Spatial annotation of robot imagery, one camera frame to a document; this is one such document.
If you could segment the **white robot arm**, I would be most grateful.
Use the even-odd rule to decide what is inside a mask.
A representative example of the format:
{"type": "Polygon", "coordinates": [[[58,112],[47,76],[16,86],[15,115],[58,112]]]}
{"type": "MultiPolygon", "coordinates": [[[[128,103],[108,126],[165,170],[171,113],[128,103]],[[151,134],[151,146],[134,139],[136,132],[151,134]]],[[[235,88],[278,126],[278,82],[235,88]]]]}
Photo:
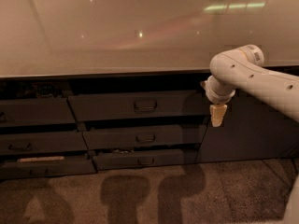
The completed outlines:
{"type": "Polygon", "coordinates": [[[232,224],[298,224],[298,78],[263,61],[253,45],[211,60],[199,159],[218,168],[232,224]]]}

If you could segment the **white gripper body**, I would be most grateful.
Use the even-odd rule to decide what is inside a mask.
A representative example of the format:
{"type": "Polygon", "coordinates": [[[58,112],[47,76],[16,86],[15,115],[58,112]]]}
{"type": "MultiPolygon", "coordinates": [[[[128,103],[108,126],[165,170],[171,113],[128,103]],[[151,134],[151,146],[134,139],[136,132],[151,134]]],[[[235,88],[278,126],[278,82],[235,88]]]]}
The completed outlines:
{"type": "Polygon", "coordinates": [[[230,102],[235,95],[235,89],[210,76],[205,82],[207,99],[214,105],[223,105],[230,102]]]}

